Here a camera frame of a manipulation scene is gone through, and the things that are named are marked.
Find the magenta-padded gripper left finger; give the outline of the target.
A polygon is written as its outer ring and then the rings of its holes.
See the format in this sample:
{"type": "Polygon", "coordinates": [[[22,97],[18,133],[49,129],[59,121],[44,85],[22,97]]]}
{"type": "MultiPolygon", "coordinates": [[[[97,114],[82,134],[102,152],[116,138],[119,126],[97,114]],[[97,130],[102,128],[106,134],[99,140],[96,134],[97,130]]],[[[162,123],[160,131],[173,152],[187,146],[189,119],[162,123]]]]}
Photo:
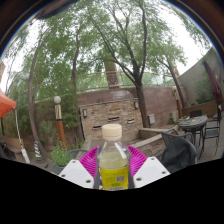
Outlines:
{"type": "Polygon", "coordinates": [[[98,148],[95,147],[79,160],[72,159],[59,176],[81,187],[98,189],[100,187],[100,173],[97,164],[97,151],[98,148]]]}

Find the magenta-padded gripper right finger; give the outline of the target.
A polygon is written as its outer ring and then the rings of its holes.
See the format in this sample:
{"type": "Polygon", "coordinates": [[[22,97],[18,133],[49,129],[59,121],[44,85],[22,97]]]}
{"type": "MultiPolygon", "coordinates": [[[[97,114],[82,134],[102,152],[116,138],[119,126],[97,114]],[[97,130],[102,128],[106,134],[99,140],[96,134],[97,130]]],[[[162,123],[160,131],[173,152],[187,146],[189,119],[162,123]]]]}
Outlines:
{"type": "Polygon", "coordinates": [[[131,154],[128,179],[129,189],[146,186],[170,174],[156,157],[147,157],[133,146],[129,146],[128,149],[131,154]]]}

